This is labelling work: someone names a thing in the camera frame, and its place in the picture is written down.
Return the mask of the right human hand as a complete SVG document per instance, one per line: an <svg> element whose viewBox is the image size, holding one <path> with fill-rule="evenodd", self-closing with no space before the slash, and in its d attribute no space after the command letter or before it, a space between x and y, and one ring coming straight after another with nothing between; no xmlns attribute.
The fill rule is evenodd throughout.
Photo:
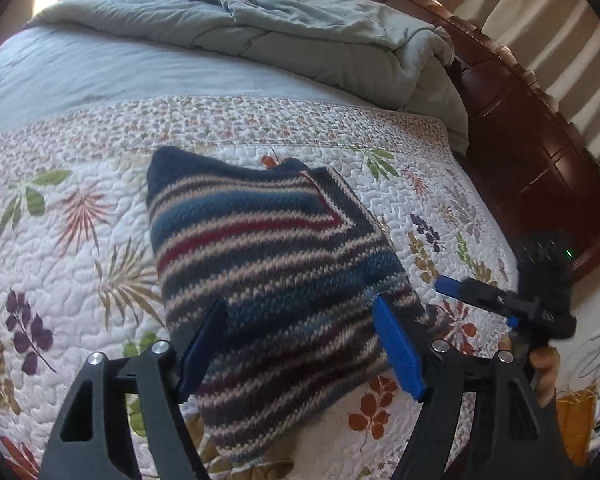
<svg viewBox="0 0 600 480"><path fill-rule="evenodd" d="M527 346L517 339L504 336L498 342L502 351L512 352L516 358L527 360L532 366L536 398L541 408L546 408L556 396L556 382L559 374L560 355L551 346L528 350Z"/></svg>

